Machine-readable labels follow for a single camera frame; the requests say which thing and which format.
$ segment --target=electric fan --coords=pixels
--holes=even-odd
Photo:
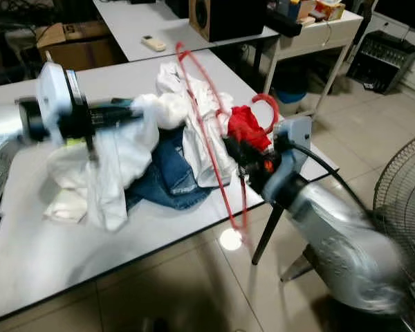
[[[379,231],[402,248],[402,267],[415,299],[415,139],[382,172],[375,188],[373,210]]]

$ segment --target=red cloth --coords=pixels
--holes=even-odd
[[[264,151],[270,140],[263,128],[254,117],[249,106],[233,107],[228,123],[228,135],[235,137],[239,142],[247,141],[259,151]]]

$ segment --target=pile of clothes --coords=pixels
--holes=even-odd
[[[193,77],[189,81],[227,185],[236,164],[219,133],[218,102],[207,82]],[[127,222],[127,210],[142,199],[184,210],[218,187],[178,64],[162,64],[156,86],[158,95],[115,101],[142,117],[96,133],[97,163],[89,162],[82,142],[62,147],[49,157],[48,172],[62,190],[45,211],[47,219],[77,223],[87,214],[97,227],[116,231]],[[218,116],[223,132],[234,133],[237,128],[264,132],[249,107],[233,107],[227,93],[220,98],[226,110]],[[252,144],[263,151],[270,141],[259,135]]]

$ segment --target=blue jeans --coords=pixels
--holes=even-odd
[[[160,130],[160,141],[152,153],[145,175],[124,191],[127,209],[142,199],[176,210],[184,210],[208,197],[212,188],[200,188],[192,168],[183,157],[183,128]]]

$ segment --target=white table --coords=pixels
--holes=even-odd
[[[195,52],[220,91],[234,97],[235,104],[249,104],[255,92],[209,50]],[[112,97],[134,97],[155,92],[160,63],[174,56],[131,62],[78,73],[81,90],[89,102]],[[199,77],[192,66],[189,72]],[[34,95],[35,82],[0,86],[0,104]],[[263,127],[271,110],[264,102],[252,107]],[[49,179],[44,160],[52,147],[43,143],[23,150],[14,160],[3,196],[0,225],[0,317],[65,291],[118,266],[135,261],[172,243],[212,227],[227,218],[218,190],[186,211],[176,211],[141,201],[129,212],[129,222],[117,233],[89,225],[42,221],[47,205],[59,188]],[[313,151],[336,166],[316,148]],[[302,169],[309,180],[326,175],[310,160]],[[241,211],[241,188],[234,177],[226,187],[232,211]],[[248,205],[262,203],[248,190]]]
[[[94,0],[94,4],[130,62],[175,54],[177,42],[183,42],[188,50],[201,50],[278,35],[274,30],[264,27],[260,35],[211,43],[189,25],[189,19],[178,18],[163,1],[131,5],[127,1],[105,3]],[[166,50],[155,52],[142,45],[140,41],[145,35],[165,42]]]
[[[324,87],[320,99],[314,110],[302,113],[302,115],[315,115],[331,88],[335,77],[340,70],[347,51],[351,47],[353,38],[358,31],[363,18],[345,10],[341,19],[336,21],[323,21],[314,23],[302,29],[301,33],[293,38],[281,36],[274,43],[271,53],[269,72],[264,84],[264,93],[269,93],[277,62],[290,57],[342,47],[340,56],[332,69],[329,79]]]

